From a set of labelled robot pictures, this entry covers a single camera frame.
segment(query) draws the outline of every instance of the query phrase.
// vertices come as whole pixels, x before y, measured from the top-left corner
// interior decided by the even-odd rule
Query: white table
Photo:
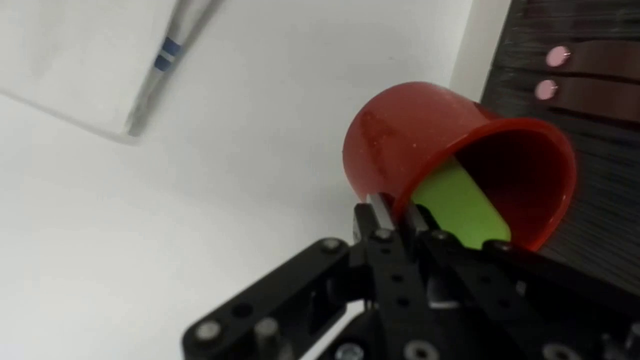
[[[227,2],[137,147],[0,99],[0,359],[182,359],[193,320],[351,238],[349,122],[390,85],[448,85],[469,12]]]

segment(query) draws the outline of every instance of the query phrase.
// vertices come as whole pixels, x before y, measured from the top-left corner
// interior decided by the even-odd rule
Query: red cup
[[[453,159],[470,173],[513,231],[513,242],[540,251],[576,190],[569,139],[533,118],[500,118],[447,89],[400,85],[373,99],[344,141],[344,171],[360,199],[388,194],[393,215]]]

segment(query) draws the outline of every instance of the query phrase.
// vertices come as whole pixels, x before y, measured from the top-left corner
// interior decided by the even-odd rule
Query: black metal frame
[[[318,240],[188,328],[187,360],[301,359],[355,300],[367,311],[322,360],[636,356],[633,294],[509,242],[469,251],[426,208],[395,226],[374,205],[357,207],[355,247]]]

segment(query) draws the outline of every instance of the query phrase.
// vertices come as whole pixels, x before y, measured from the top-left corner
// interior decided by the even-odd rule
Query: pink dot
[[[564,66],[573,53],[567,47],[556,47],[547,54],[547,64],[553,68]]]
[[[539,82],[539,86],[536,86],[536,99],[539,101],[547,103],[547,101],[556,99],[556,95],[559,95],[559,82],[555,82],[555,81]]]

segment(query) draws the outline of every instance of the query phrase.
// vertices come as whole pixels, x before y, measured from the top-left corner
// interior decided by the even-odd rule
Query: red plastic cup
[[[576,156],[549,122],[500,118],[447,89],[400,85],[373,99],[344,141],[344,171],[360,199],[388,194],[393,215],[448,161],[470,173],[513,231],[540,251],[576,190]]]

